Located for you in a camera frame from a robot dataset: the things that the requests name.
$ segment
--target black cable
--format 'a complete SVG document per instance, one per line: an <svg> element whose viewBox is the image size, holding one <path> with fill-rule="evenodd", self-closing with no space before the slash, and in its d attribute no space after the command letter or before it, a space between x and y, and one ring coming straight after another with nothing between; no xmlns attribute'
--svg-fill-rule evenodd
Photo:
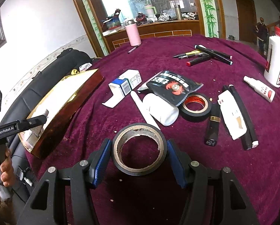
<svg viewBox="0 0 280 225"><path fill-rule="evenodd" d="M257 139L257 135L256 135L256 132L255 132L255 127L253 125L253 122L251 120L251 117L249 116L248 114L248 110L246 109L240 95L238 94L236 88L231 85L229 87L229 91L231 92L232 96L235 98L235 101L237 102L238 104L238 107L242 113L242 116L244 118L244 121L245 121L245 124L248 128L248 132L250 134L250 138L251 138L251 142L252 143L257 143L258 142L258 139Z"/></svg>
<svg viewBox="0 0 280 225"><path fill-rule="evenodd" d="M18 196L18 198L24 203L26 204L26 202L17 194L17 192L12 188L12 190L14 191L14 193Z"/></svg>
<svg viewBox="0 0 280 225"><path fill-rule="evenodd" d="M229 89L229 87L228 86L223 86L222 87L222 92L225 92L225 91L230 91L231 92L231 90ZM241 143L242 143L242 146L243 146L243 149L245 149L245 150L250 150L252 147L253 147L253 144L252 144L252 140L251 140L251 135L250 135L250 132L247 130L246 131L246 133L244 134L244 135L242 135L241 137L240 137L240 139L241 139Z"/></svg>
<svg viewBox="0 0 280 225"><path fill-rule="evenodd" d="M17 155L12 155L11 158L12 158L12 157L20 157L20 158L22 158L23 160L26 160L26 161L29 163L28 159L25 159L24 157L17 156Z"/></svg>

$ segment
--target finger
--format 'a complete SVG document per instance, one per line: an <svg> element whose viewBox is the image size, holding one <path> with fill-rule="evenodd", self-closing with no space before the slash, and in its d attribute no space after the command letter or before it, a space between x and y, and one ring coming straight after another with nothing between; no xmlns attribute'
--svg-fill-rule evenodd
<svg viewBox="0 0 280 225"><path fill-rule="evenodd" d="M12 168L12 160L10 157L6 158L4 162L0 165L1 172L7 172Z"/></svg>
<svg viewBox="0 0 280 225"><path fill-rule="evenodd" d="M3 182L3 185L4 185L5 187L10 187L10 186L14 185L14 183L15 183L15 179L12 179L12 180L10 180L10 181Z"/></svg>
<svg viewBox="0 0 280 225"><path fill-rule="evenodd" d="M7 182L7 181L10 181L12 179L12 177L13 177L12 173L4 172L0 176L0 179L1 179L2 182Z"/></svg>
<svg viewBox="0 0 280 225"><path fill-rule="evenodd" d="M9 148L7 148L7 149L5 150L5 156L6 156L6 157L10 157L10 156L11 156L11 151L10 151Z"/></svg>

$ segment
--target maroon tablecloth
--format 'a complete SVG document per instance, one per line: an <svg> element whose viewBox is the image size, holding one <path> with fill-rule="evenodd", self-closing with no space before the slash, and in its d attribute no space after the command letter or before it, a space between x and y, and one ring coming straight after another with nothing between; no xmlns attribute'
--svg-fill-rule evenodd
<svg viewBox="0 0 280 225"><path fill-rule="evenodd" d="M233 65L212 60L186 67L187 60L172 58L193 50L196 44L232 55ZM231 167L260 223L271 224L280 209L280 89L275 89L275 98L269 103L243 82L246 75L267 83L263 77L266 60L243 44L201 35L149 38L127 54L130 49L130 45L124 44L93 66L100 69L105 81L74 115L63 140L49 157L42 161L28 154L38 178L52 165L58 169L72 167L98 149L104 138L112 139L115 131L144 122L130 95L113 109L102 105L112 96L108 86L112 80L127 69L139 70L143 82L161 70L170 70L203 83L199 92L214 101L223 85L236 87L255 125L260 143L257 148L243 150L241 141L233 141L223 124L216 147L203 144L207 121L190 123L179 116L173 126L159 126L165 138L175 139L192 160L215 169ZM129 145L126 151L130 159L147 163L155 156L157 148ZM68 221L72 222L69 189L66 193ZM177 185L168 161L154 173L142 177L126 175L110 161L105 180L91 194L100 225L178 224L186 200L186 192Z"/></svg>

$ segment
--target gold box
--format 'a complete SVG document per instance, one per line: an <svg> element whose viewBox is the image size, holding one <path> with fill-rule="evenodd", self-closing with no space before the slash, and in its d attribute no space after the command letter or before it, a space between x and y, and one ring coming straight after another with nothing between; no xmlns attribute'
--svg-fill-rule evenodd
<svg viewBox="0 0 280 225"><path fill-rule="evenodd" d="M28 119L35 117L33 114L39 106L49 111L47 122L43 125L44 132L38 141L31 145L24 141L25 132L18 134L27 151L38 158L46 158L62 140L72 115L103 79L99 69L73 74L61 79L27 117Z"/></svg>

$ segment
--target white bottle with red label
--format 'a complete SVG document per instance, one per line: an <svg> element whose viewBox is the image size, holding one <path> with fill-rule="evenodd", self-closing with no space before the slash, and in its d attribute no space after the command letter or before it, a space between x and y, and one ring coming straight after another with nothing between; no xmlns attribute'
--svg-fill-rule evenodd
<svg viewBox="0 0 280 225"><path fill-rule="evenodd" d="M266 100L269 102L272 102L274 96L275 96L275 91L271 89L269 86L265 85L259 80L255 80L253 78L249 78L247 76L244 76L243 79L245 82L249 83L251 87L254 88L254 90L261 96L263 96Z"/></svg>
<svg viewBox="0 0 280 225"><path fill-rule="evenodd" d="M275 27L275 36L269 38L264 77L274 87L280 87L280 28L278 27Z"/></svg>

